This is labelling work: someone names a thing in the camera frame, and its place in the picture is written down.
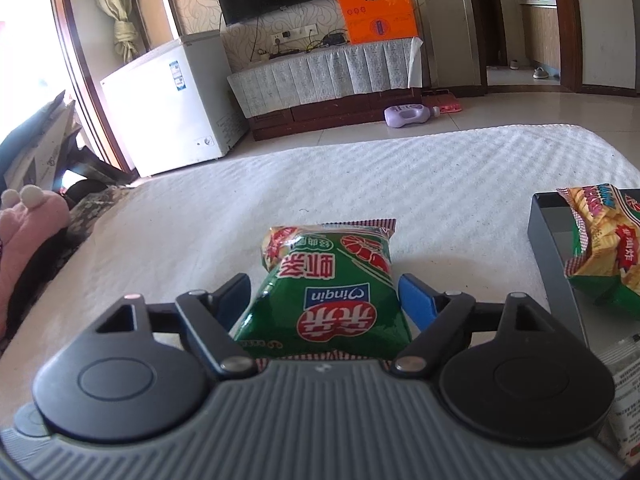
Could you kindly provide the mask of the purple detergent bottle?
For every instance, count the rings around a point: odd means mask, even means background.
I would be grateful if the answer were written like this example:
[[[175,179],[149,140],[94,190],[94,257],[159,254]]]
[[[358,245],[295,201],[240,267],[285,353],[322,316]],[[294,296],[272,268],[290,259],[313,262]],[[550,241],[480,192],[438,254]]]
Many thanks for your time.
[[[399,129],[410,125],[426,124],[440,115],[438,106],[406,104],[387,107],[384,120],[390,128]]]

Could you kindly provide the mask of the clear white printed snack packet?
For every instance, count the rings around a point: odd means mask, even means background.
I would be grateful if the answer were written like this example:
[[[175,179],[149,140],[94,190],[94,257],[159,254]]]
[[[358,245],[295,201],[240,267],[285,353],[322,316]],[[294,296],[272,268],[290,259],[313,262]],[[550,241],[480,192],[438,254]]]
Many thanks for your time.
[[[599,359],[611,373],[615,396],[608,413],[605,441],[628,466],[639,463],[639,334],[626,337]]]

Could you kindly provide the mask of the orange gift box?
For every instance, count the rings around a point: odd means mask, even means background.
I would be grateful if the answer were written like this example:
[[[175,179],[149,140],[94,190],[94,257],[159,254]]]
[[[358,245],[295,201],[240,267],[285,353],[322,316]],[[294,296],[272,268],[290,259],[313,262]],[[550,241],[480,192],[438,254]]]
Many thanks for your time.
[[[352,44],[419,36],[412,0],[337,0]]]

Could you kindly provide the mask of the white lace cabinet cloth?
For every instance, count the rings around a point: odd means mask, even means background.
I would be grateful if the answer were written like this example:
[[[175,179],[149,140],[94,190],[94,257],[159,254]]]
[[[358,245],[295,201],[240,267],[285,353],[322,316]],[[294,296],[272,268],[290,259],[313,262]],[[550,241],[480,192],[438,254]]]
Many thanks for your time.
[[[422,86],[418,37],[343,44],[256,64],[228,77],[246,118],[358,94]]]

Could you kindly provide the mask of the small green shrimp chips bag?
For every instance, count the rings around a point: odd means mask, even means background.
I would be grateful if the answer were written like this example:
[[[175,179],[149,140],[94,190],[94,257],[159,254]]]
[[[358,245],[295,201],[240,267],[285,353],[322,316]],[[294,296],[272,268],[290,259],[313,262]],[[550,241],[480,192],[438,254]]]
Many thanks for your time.
[[[393,219],[274,226],[235,333],[258,359],[391,360],[411,340],[390,261]]]

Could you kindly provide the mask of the dark red TV cabinet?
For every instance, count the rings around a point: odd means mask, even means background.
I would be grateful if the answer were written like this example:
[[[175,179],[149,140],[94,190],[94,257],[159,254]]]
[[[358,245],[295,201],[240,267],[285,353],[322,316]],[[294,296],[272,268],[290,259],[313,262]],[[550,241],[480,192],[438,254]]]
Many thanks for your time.
[[[387,107],[421,104],[419,88],[354,94],[341,99],[297,105],[248,120],[257,141],[314,130],[382,122]]]

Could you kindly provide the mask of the white chest freezer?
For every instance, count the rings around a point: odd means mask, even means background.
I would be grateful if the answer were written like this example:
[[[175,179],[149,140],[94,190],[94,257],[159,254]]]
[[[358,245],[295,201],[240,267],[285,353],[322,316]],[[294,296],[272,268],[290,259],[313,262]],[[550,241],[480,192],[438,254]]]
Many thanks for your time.
[[[101,80],[104,110],[141,177],[226,156],[248,131],[218,30],[186,35]]]

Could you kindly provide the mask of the large shrimp chips bag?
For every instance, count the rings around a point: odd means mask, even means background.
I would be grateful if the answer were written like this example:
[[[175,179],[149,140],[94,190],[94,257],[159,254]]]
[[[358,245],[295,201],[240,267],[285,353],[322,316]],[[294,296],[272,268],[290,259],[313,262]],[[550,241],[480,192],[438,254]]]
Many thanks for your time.
[[[639,315],[639,201],[609,183],[560,188],[574,220],[564,275],[595,304]]]

